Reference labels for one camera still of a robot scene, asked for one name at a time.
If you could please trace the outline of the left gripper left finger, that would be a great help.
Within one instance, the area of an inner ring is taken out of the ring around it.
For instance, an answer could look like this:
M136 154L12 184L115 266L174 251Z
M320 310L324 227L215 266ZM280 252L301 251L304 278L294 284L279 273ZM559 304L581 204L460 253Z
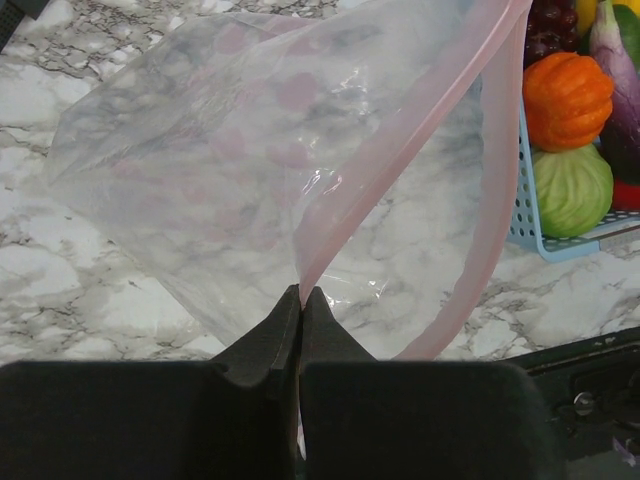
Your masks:
M291 479L299 290L201 361L19 361L1 370L5 479Z

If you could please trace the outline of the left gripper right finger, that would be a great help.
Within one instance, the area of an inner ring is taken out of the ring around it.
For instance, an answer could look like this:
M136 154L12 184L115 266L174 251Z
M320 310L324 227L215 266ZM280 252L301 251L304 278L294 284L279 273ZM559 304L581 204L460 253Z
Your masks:
M561 479L533 379L511 363L380 361L314 289L300 407L310 479Z

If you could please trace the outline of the clear pink zip top bag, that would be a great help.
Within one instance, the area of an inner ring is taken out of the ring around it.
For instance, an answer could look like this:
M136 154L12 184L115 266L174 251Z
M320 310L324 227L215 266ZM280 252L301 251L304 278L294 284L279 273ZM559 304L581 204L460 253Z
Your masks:
M434 358L510 227L529 9L188 20L62 114L45 185L223 344L296 284L372 354Z

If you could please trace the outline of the green toy cabbage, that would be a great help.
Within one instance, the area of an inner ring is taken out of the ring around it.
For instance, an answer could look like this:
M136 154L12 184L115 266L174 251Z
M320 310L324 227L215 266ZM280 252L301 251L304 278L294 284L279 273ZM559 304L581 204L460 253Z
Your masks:
M595 145L559 153L537 150L532 162L544 235L581 236L611 209L614 177Z

